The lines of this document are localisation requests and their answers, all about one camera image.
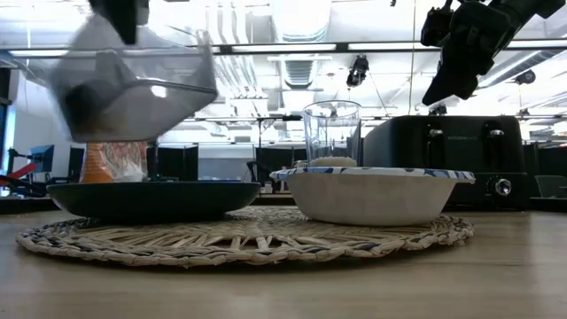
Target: blue rim of bowl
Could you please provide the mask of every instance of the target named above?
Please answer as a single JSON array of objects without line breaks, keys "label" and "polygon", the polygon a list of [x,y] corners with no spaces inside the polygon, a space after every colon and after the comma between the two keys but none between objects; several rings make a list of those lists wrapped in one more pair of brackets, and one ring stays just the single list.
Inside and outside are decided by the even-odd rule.
[{"label": "blue rim of bowl", "polygon": [[285,181],[296,174],[344,174],[344,175],[385,175],[436,177],[457,180],[459,183],[474,183],[476,178],[471,172],[429,168],[392,168],[392,167],[305,167],[272,172],[269,176],[277,181]]}]

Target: wooden table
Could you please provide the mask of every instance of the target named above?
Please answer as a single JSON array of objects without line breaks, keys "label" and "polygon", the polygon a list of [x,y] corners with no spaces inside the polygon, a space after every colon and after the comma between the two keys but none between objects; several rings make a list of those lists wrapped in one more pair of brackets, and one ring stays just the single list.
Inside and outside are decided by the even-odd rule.
[{"label": "wooden table", "polygon": [[0,216],[0,318],[566,318],[567,214],[460,214],[464,247],[373,261],[145,269],[18,248],[60,212]]}]

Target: clear plastic container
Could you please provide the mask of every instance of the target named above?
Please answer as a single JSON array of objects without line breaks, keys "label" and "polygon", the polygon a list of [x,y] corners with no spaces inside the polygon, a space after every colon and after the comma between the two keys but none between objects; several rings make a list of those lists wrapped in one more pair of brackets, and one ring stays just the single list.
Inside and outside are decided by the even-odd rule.
[{"label": "clear plastic container", "polygon": [[216,98],[209,43],[205,32],[145,25],[136,45],[125,45],[94,14],[49,75],[67,134],[77,142],[162,135]]},{"label": "clear plastic container", "polygon": [[351,101],[323,101],[303,110],[307,159],[348,157],[360,165],[361,105]]}]

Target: clear drinking glass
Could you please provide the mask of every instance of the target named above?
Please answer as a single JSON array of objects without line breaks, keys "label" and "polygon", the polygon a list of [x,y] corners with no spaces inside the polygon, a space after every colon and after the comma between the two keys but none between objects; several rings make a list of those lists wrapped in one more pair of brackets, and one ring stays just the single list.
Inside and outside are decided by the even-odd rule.
[{"label": "clear drinking glass", "polygon": [[309,163],[322,157],[349,157],[360,165],[361,105],[331,100],[303,110]]}]

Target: toaster knob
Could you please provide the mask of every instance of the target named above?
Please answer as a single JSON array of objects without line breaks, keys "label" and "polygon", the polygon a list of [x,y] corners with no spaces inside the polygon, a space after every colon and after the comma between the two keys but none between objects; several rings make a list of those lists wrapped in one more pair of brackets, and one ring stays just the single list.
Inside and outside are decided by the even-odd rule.
[{"label": "toaster knob", "polygon": [[443,135],[443,130],[441,129],[430,129],[429,130],[429,137],[437,137],[437,136],[442,136]]},{"label": "toaster knob", "polygon": [[503,136],[504,131],[501,129],[493,129],[490,131],[490,136]]},{"label": "toaster knob", "polygon": [[507,197],[512,192],[512,183],[501,178],[494,183],[494,192],[502,197]]}]

